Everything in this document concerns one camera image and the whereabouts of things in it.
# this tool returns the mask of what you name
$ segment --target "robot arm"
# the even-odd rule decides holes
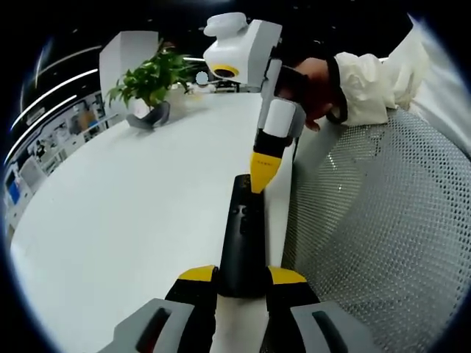
[[[213,74],[261,89],[258,133],[250,163],[253,193],[261,193],[273,179],[286,138],[298,138],[305,120],[298,103],[275,97],[280,78],[294,80],[300,87],[307,82],[307,77],[284,67],[276,57],[281,29],[278,24],[261,20],[247,24],[243,13],[213,16],[205,27],[206,35],[216,37],[203,54]]]

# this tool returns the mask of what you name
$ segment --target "ceiling light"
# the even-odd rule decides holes
[[[46,93],[44,93],[41,97],[39,97],[38,99],[36,99],[33,103],[31,103],[28,107],[26,107],[25,110],[23,110],[23,112],[21,112],[21,114],[15,119],[15,121],[13,122],[12,124],[12,127],[10,127],[10,131],[12,131],[13,127],[21,120],[21,118],[23,118],[37,103],[39,103],[40,101],[42,101],[43,99],[45,99],[49,94],[55,92],[56,90],[58,90],[59,88],[61,87],[64,87],[65,85],[67,85],[68,83],[71,83],[73,81],[75,81],[76,79],[80,79],[84,76],[87,76],[87,75],[90,75],[90,74],[94,74],[98,72],[98,68],[94,68],[93,70],[89,70],[87,72],[84,72],[83,74],[80,74],[80,75],[76,75],[74,77],[72,77],[71,79],[68,79],[62,83],[60,83],[59,85],[57,85],[56,87],[52,88],[51,90],[48,90]]]
[[[54,108],[52,108],[50,111],[48,111],[47,113],[44,113],[42,114],[41,117],[39,117],[39,119],[37,121],[34,122],[33,125],[31,125],[27,131],[25,131],[25,133],[20,136],[19,139],[17,139],[17,141],[13,144],[12,148],[10,149],[10,151],[8,152],[7,156],[5,157],[5,161],[3,162],[3,165],[5,165],[7,163],[7,160],[8,158],[10,158],[10,156],[12,155],[12,153],[15,151],[16,147],[18,147],[18,145],[21,143],[22,140],[24,140],[24,138],[41,122],[43,121],[45,118],[47,118],[48,116],[50,116],[53,112],[55,112],[56,110],[58,110],[60,107],[62,107],[64,104],[67,104],[69,103],[70,101],[74,100],[75,98],[77,97],[77,95],[73,95],[72,97],[69,97],[67,98],[65,101],[62,101],[60,102],[58,105],[56,105]]]

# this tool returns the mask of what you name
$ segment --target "white table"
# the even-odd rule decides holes
[[[218,265],[233,180],[249,172],[260,96],[206,95],[152,133],[120,123],[62,163],[29,203],[11,253],[62,352],[96,352],[176,278]],[[293,146],[266,190],[269,263],[283,252]],[[258,352],[263,299],[219,297],[212,352]]]

